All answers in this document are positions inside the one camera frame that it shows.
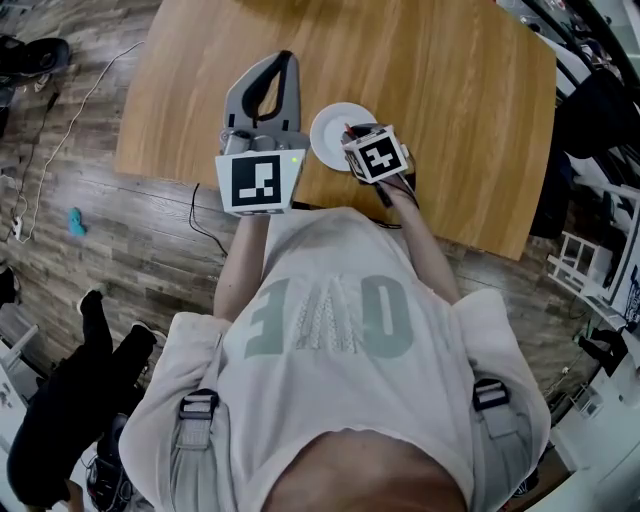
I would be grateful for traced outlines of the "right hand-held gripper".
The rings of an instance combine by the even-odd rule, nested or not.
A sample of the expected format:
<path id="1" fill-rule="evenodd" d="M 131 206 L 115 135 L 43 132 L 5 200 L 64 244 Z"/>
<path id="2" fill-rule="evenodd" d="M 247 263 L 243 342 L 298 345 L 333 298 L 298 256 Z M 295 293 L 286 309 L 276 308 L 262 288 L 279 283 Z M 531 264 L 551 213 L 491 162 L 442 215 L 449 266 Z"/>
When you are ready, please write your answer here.
<path id="1" fill-rule="evenodd" d="M 370 185 L 385 206 L 392 206 L 387 188 L 399 190 L 416 202 L 414 159 L 390 124 L 345 125 L 342 150 L 351 174 Z"/>

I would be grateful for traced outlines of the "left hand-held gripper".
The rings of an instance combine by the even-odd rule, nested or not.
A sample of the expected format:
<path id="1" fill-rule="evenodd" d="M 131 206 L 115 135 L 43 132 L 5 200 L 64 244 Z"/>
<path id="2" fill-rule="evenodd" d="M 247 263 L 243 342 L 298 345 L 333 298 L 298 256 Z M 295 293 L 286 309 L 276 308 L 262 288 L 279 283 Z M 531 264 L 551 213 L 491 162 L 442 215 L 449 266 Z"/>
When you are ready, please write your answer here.
<path id="1" fill-rule="evenodd" d="M 276 105 L 261 113 L 277 78 Z M 215 157 L 223 209 L 235 216 L 274 215 L 292 208 L 308 152 L 300 129 L 298 60 L 289 50 L 276 52 L 249 68 L 225 100 L 221 154 Z M 233 128 L 248 122 L 282 131 Z"/>

